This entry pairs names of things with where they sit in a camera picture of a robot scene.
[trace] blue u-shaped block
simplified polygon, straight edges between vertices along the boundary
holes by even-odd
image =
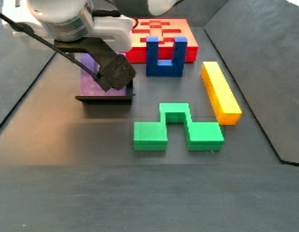
[[[184,36],[175,38],[172,60],[159,60],[159,37],[147,37],[147,76],[181,77],[188,49],[188,39]]]

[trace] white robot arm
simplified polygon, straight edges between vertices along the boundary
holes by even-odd
[[[4,0],[3,8],[4,15],[20,24],[19,27],[11,21],[3,21],[15,31],[13,35],[27,36],[29,30],[63,52],[92,55],[100,64],[99,71],[104,70],[104,73],[101,79],[91,74],[105,91],[121,89],[136,76],[129,62],[116,54],[132,48],[132,18],[156,17],[184,0],[107,1],[117,7],[117,11],[104,11],[109,15],[100,15],[92,0]]]

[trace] long yellow bar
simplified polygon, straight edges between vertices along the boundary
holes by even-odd
[[[220,125],[236,125],[242,109],[218,62],[204,62],[202,78]]]

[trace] toy block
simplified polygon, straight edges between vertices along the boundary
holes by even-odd
[[[125,53],[129,63],[147,62],[147,37],[159,36],[159,59],[172,60],[173,42],[177,36],[188,38],[185,63],[195,63],[199,44],[188,26],[187,19],[139,19],[137,28],[132,31],[132,50]]]
[[[167,142],[167,128],[163,123],[135,123],[135,150],[167,150]]]
[[[204,62],[202,78],[220,125],[236,125],[242,109],[218,62]]]
[[[224,136],[218,122],[193,122],[188,103],[160,103],[160,121],[136,122],[135,150],[167,150],[167,123],[185,127],[188,150],[222,150]]]
[[[188,40],[185,37],[175,38],[175,53],[172,60],[159,60],[159,37],[149,36],[147,76],[183,76]]]
[[[88,53],[81,54],[83,64],[97,73],[99,64]],[[81,70],[81,91],[76,99],[81,102],[99,102],[99,101],[128,101],[133,100],[133,82],[121,90],[109,89],[107,92],[101,89],[97,82],[85,70]]]
[[[223,144],[218,122],[192,122],[188,127],[188,150],[222,150]]]

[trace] green block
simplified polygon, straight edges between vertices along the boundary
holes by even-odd
[[[161,103],[160,122],[136,122],[135,150],[167,150],[167,123],[185,127],[188,150],[220,150],[224,136],[218,122],[193,122],[188,103]]]
[[[161,121],[191,123],[191,110],[188,103],[160,103]]]
[[[224,136],[218,122],[192,122],[188,126],[188,150],[222,150]]]
[[[135,123],[135,150],[167,150],[167,128],[161,122]]]

